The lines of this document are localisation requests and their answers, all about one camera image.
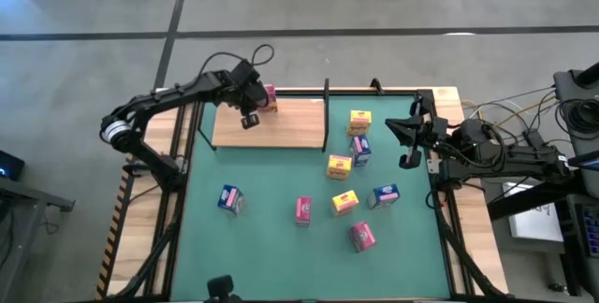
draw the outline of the green table surface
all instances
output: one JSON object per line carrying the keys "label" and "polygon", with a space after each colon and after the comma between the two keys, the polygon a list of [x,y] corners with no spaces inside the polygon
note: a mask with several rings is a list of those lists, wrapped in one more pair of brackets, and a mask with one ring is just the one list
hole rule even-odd
{"label": "green table surface", "polygon": [[[398,167],[406,149],[385,118],[408,117],[412,96],[332,95],[329,144],[320,150],[228,149],[212,151],[198,137],[187,190],[174,271],[172,300],[208,297],[206,282],[229,274],[243,299],[353,299],[449,297],[425,165]],[[330,154],[348,155],[345,127],[351,109],[370,110],[373,155],[348,180],[326,177]],[[211,137],[215,108],[206,106],[202,131]],[[396,183],[401,198],[370,210],[374,187]],[[216,207],[224,184],[245,196],[238,218]],[[354,190],[360,204],[334,217],[330,199]],[[296,198],[312,197],[312,222],[295,226]],[[349,228],[366,221],[376,245],[357,253]]]}

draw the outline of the wooden platform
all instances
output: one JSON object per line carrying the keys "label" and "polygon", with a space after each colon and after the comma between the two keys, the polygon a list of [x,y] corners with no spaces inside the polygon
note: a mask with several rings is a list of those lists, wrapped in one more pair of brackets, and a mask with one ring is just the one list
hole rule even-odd
{"label": "wooden platform", "polygon": [[325,140],[322,99],[277,99],[278,112],[261,112],[260,124],[243,129],[240,112],[221,104],[216,110],[212,145],[216,147],[320,149]]}

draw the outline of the blue box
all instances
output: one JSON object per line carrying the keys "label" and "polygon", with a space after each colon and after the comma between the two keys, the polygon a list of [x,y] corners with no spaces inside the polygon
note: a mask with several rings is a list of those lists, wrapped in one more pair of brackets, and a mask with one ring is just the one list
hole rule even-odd
{"label": "blue box", "polygon": [[242,205],[243,193],[240,189],[231,185],[223,186],[221,197],[218,199],[218,207],[238,216]]}
{"label": "blue box", "polygon": [[396,184],[390,184],[373,189],[373,192],[368,197],[368,207],[370,209],[378,209],[386,206],[391,206],[397,199],[400,198],[400,191]]}
{"label": "blue box", "polygon": [[353,136],[349,142],[349,153],[354,166],[365,166],[371,157],[371,146],[366,135]]}

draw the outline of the pink box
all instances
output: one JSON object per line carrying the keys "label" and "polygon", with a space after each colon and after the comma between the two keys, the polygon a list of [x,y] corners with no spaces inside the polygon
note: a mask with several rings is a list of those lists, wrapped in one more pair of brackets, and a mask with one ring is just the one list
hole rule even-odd
{"label": "pink box", "polygon": [[267,101],[260,101],[258,110],[260,111],[273,111],[277,112],[277,93],[273,84],[264,84],[264,90],[266,91],[267,96],[269,97],[268,103],[266,106],[264,105]]}
{"label": "pink box", "polygon": [[309,196],[300,196],[296,202],[296,225],[310,225],[310,206],[312,199]]}
{"label": "pink box", "polygon": [[354,224],[349,229],[349,239],[354,243],[358,253],[364,252],[376,244],[373,232],[366,222]]}

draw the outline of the black clamp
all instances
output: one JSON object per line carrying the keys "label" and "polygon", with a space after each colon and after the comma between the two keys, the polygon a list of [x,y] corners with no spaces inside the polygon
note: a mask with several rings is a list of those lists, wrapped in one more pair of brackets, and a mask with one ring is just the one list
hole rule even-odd
{"label": "black clamp", "polygon": [[385,94],[385,91],[383,90],[383,87],[381,86],[381,81],[379,81],[377,78],[374,78],[371,81],[371,88],[375,88],[376,89],[376,93],[381,96]]}

